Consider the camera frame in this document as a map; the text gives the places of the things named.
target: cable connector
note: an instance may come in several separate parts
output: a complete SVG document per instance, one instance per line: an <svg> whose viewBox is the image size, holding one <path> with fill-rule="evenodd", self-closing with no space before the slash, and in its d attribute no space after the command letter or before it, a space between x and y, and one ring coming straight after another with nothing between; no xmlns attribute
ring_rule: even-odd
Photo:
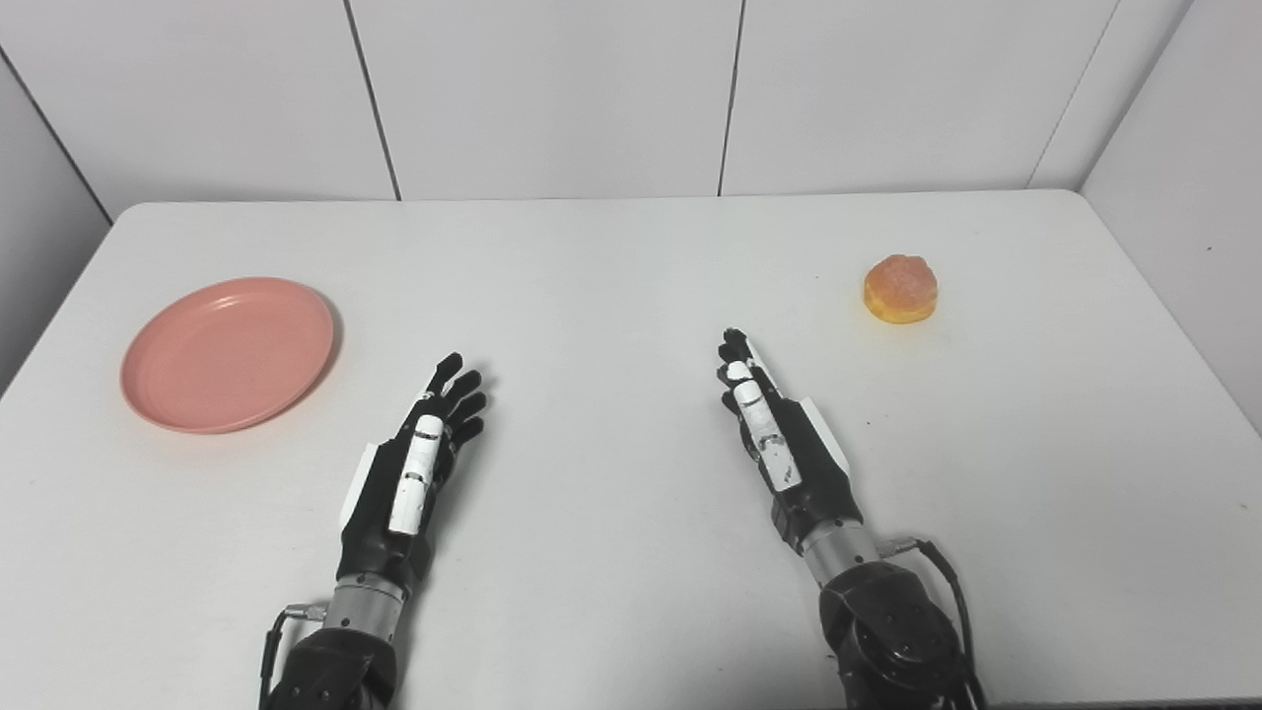
<svg viewBox="0 0 1262 710"><path fill-rule="evenodd" d="M895 555L911 552L917 547L920 547L920 541L914 537L896 537L893 540L883 540L876 544L876 552L882 560L887 560Z"/></svg>
<svg viewBox="0 0 1262 710"><path fill-rule="evenodd" d="M284 615L286 619L323 622L324 617L328 615L328 603L318 602L316 604L290 604L289 607L285 607Z"/></svg>

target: black cable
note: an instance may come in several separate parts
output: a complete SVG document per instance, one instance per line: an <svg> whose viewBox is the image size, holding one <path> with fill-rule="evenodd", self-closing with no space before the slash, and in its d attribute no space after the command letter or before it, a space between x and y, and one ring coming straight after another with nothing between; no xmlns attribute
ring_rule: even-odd
<svg viewBox="0 0 1262 710"><path fill-rule="evenodd" d="M964 590L960 588L959 576L955 575L955 569L946 561L946 556L933 542L916 540L916 550L933 562L934 567L938 569L938 574L946 580L946 584L950 586L950 594L955 600L955 612L959 614L959 636L964 643L965 672L959 694L963 696L962 699L968 700L968 705L972 707L986 710L986 692L982 690L981 681L977 680L977 665L973 657L973 623L968 617L968 604L964 602Z"/></svg>
<svg viewBox="0 0 1262 710"><path fill-rule="evenodd" d="M285 626L285 619L288 618L289 614L286 612L276 615L276 620L271 624L271 631L264 637L262 668L259 671L259 677L261 678L259 686L259 710L262 710L268 705L268 695L271 692L271 672L276 667L276 653L280 651L280 628Z"/></svg>

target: panel seam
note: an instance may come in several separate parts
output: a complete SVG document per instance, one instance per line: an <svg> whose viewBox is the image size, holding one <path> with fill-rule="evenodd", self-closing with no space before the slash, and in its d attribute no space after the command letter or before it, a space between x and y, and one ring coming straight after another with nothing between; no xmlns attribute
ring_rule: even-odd
<svg viewBox="0 0 1262 710"><path fill-rule="evenodd" d="M1069 107L1074 103L1074 97L1078 96L1078 90L1083 86L1083 77L1087 76L1088 69L1092 68L1092 62L1095 59L1095 53L1099 50L1100 44L1104 42L1104 35L1108 34L1109 25L1113 24L1113 18L1117 15L1118 6L1122 5L1122 0L1116 0L1113 3L1113 9L1109 10L1108 19L1104 20L1104 26L1100 28L1099 37L1095 38L1095 45L1092 47L1090 54L1087 55L1087 63L1083 64L1083 71L1078 74L1078 81L1074 82L1074 90L1069 92L1069 100L1065 101L1064 107L1060 110L1060 115L1056 116L1056 124L1051 126L1051 132L1047 135L1047 141L1042 144L1042 150L1039 151L1039 158L1034 161L1034 168L1030 170L1030 177L1026 178L1025 188L1030 188L1030 183L1034 182L1034 175L1039 174L1039 165L1042 164L1042 159L1047 155L1047 149L1051 148L1051 141L1056 139L1056 131L1060 130L1060 122L1065 120L1065 113L1069 112Z"/></svg>
<svg viewBox="0 0 1262 710"><path fill-rule="evenodd" d="M44 124L44 130L47 130L53 137L53 143L57 144L57 149L62 151L62 156L66 158L67 163L69 163L71 170L74 172L74 177L78 178L80 184L82 184L83 189L87 190L87 194L92 198L92 203L96 204L96 208L101 211L101 216L105 217L105 222L112 227L114 217L110 216L105 204L101 203L101 198L97 197L96 190L92 189L92 184L87 182L87 177L83 174L83 170L80 169L78 163L74 161L74 156L71 155L69 149L66 148L66 141L63 141L62 136L57 134L57 129L54 129L52 121L48 120L48 113L44 113L44 108L40 107L39 101L35 101L35 95L30 92L30 87L27 86L25 79L23 79L21 74L18 73L18 67L14 66L13 59L9 58L4 47L0 47L0 63L9 68L9 73L13 74L14 81L18 82L18 87L21 88L23 95L27 96L27 101L29 101L30 106L35 110L35 115L39 116L39 121Z"/></svg>
<svg viewBox="0 0 1262 710"><path fill-rule="evenodd" d="M386 140L386 129L381 122L381 110L377 107L377 92L372 88L372 76L369 73L369 62L363 57L363 43L360 40L360 26L355 21L355 10L351 9L351 0L342 0L346 8L346 23L351 28L351 40L355 42L355 55L360 59L360 72L363 74L363 87L369 92L369 106L372 108L372 122L377 126L377 139L381 141L381 154L386 160L386 172L390 173L390 188L394 189L395 201L403 201L399 190L399 175L394 169L394 158L390 155L390 141Z"/></svg>
<svg viewBox="0 0 1262 710"><path fill-rule="evenodd" d="M741 0L741 16L736 21L736 52L732 57L732 86L727 91L727 119L723 122L723 153L718 160L718 197L723 197L723 174L727 172L727 141L732 135L732 107L736 106L736 77L741 69L741 39L745 37L745 3Z"/></svg>

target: white finger segment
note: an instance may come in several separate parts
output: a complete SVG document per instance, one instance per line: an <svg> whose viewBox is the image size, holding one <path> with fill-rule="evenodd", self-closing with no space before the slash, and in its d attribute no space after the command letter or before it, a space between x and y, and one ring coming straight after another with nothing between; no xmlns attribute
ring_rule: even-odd
<svg viewBox="0 0 1262 710"><path fill-rule="evenodd" d="M416 433L408 446L399 489L390 509L390 532L414 536L420 530L425 509L425 494L434 483L434 462L443 438L443 421L424 415L416 422Z"/></svg>

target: robotic hand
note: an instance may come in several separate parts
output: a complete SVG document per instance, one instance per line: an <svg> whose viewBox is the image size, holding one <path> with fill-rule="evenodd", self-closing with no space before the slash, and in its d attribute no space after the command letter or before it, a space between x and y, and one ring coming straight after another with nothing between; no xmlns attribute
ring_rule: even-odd
<svg viewBox="0 0 1262 710"><path fill-rule="evenodd" d="M394 439L369 445L342 508L342 559L333 600L293 604L276 618L262 658L259 706L268 710L380 710L398 682L395 626L404 603L429 567L425 531L439 489L452 474L461 446L482 433L476 415L486 396L482 376L453 352ZM298 642L284 673L270 690L271 668L286 618L322 620Z"/></svg>
<svg viewBox="0 0 1262 710"><path fill-rule="evenodd" d="M930 542L878 547L851 493L849 464L815 405L787 400L750 338L723 333L718 348L723 405L771 489L771 522L819 583L824 638L837 656L847 707L952 710L984 707L972 672L972 641L958 580ZM964 649L950 619L914 573L885 562L919 549L950 583Z"/></svg>

